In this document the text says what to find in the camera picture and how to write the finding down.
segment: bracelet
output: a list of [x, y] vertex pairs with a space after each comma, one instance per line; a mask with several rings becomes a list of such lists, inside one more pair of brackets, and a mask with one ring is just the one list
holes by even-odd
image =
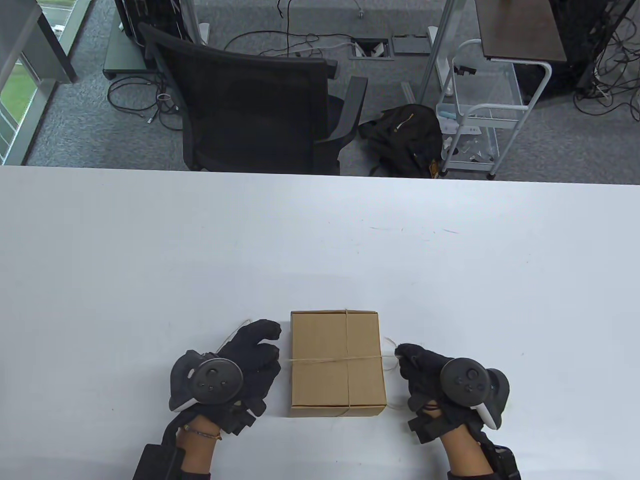
[[190, 433], [195, 433], [196, 435], [200, 435], [203, 436], [205, 438], [210, 438], [211, 440], [222, 440], [222, 436], [218, 433], [217, 435], [211, 435], [210, 433], [204, 433], [198, 430], [194, 430], [193, 428], [191, 428], [188, 425], [183, 425], [182, 429], [184, 431], [190, 432]]

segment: cardboard box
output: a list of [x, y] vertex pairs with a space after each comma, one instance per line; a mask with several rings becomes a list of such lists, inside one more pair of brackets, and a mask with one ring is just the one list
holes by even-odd
[[291, 334], [291, 417], [370, 417], [385, 409], [377, 313], [291, 312]]

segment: black cable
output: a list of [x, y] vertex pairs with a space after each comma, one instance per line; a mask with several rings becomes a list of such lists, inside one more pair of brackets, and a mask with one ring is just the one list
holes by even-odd
[[[601, 40], [597, 42], [598, 45], [601, 45], [608, 35], [611, 35], [611, 38], [609, 40], [609, 43], [601, 50], [601, 53], [595, 60], [594, 72], [591, 73], [590, 89], [586, 91], [575, 92], [573, 94], [573, 105], [581, 113], [590, 116], [606, 115], [622, 106], [628, 106], [631, 117], [636, 122], [640, 122], [640, 109], [632, 103], [637, 99], [637, 96], [640, 93], [640, 66], [638, 68], [638, 75], [636, 78], [622, 81], [625, 72], [629, 67], [629, 64], [635, 61], [640, 61], [640, 49], [632, 49], [627, 46], [640, 45], [634, 42], [629, 42], [629, 40], [631, 38], [634, 38], [638, 33], [638, 26], [632, 19], [624, 17], [623, 20], [629, 22], [633, 27], [633, 32], [631, 34], [628, 34], [626, 38], [620, 38], [617, 32], [611, 33], [611, 27], [610, 25], [607, 25], [607, 22], [609, 22], [610, 20], [610, 18], [606, 18], [606, 21], [603, 20], [603, 24], [600, 26], [600, 28], [602, 29], [602, 36]], [[609, 48], [613, 48], [614, 52], [605, 57], [605, 52]], [[610, 61], [613, 61], [612, 67], [609, 67]], [[613, 82], [604, 81], [602, 79], [602, 76], [611, 74], [616, 69], [620, 72], [615, 80], [613, 80]], [[630, 93], [631, 98], [629, 99], [629, 101], [623, 101], [615, 104], [615, 96], [621, 93]], [[588, 99], [596, 100], [599, 105], [605, 108], [605, 110], [588, 111], [580, 107], [579, 103], [583, 100]]]
[[[141, 108], [132, 108], [123, 105], [117, 105], [111, 98], [113, 93], [121, 88], [132, 85], [154, 86], [156, 88], [154, 94], [155, 101]], [[147, 119], [147, 123], [152, 123], [157, 118], [160, 124], [166, 129], [179, 132], [182, 131], [182, 129], [171, 127], [163, 121], [163, 116], [179, 115], [180, 113], [173, 99], [171, 98], [171, 95], [167, 93], [167, 88], [168, 85], [166, 84], [166, 79], [164, 78], [164, 75], [161, 74], [157, 74], [153, 79], [141, 76], [123, 77], [116, 80], [115, 82], [112, 82], [111, 85], [109, 85], [109, 88], [107, 89], [107, 101], [109, 102], [109, 105], [111, 105], [117, 111], [130, 115], [137, 115], [140, 118], [147, 118], [146, 115], [143, 115], [143, 112], [155, 108], [156, 110], [152, 113], [152, 116]]]
[[[305, 39], [302, 42], [298, 42], [296, 44], [291, 45], [291, 48], [293, 47], [297, 47], [299, 45], [309, 45], [309, 47], [313, 47], [313, 42], [317, 42], [318, 40], [320, 40], [320, 37], [318, 35], [316, 35], [315, 33], [307, 33], [307, 35], [305, 35]], [[258, 53], [258, 55], [264, 55], [266, 53], [269, 52], [284, 52], [287, 48], [283, 48], [283, 49], [268, 49], [268, 50], [263, 50], [262, 52]]]
[[291, 26], [291, 2], [287, 3], [287, 57], [289, 57], [289, 27]]
[[[251, 30], [251, 31], [247, 31], [244, 33], [241, 33], [240, 35], [236, 35], [234, 38], [232, 38], [231, 40], [229, 40], [227, 42], [227, 44], [225, 45], [225, 47], [223, 48], [224, 51], [226, 51], [229, 48], [229, 45], [231, 45], [233, 42], [235, 42], [236, 40], [238, 40], [239, 38], [242, 38], [244, 36], [248, 36], [248, 35], [256, 35], [258, 33], [278, 33], [279, 35], [286, 35], [287, 32], [285, 32], [284, 30]], [[306, 37], [307, 35], [315, 35], [315, 36], [346, 36], [350, 39], [353, 39], [353, 37], [351, 35], [348, 35], [346, 33], [289, 33], [289, 36], [302, 36], [302, 37]]]

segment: black backpack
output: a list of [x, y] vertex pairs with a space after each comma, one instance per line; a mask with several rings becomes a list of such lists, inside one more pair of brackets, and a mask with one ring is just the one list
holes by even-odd
[[358, 128], [360, 136], [380, 155], [380, 165], [393, 177], [431, 178], [431, 165], [435, 161], [437, 166], [442, 151], [442, 131], [433, 109], [408, 104], [382, 113], [379, 120]]

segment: black office chair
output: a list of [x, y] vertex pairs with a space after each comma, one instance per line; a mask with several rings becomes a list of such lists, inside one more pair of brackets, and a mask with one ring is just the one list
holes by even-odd
[[269, 58], [140, 31], [182, 111], [184, 162], [214, 172], [339, 175], [355, 137], [367, 79], [346, 100], [328, 95], [319, 58]]

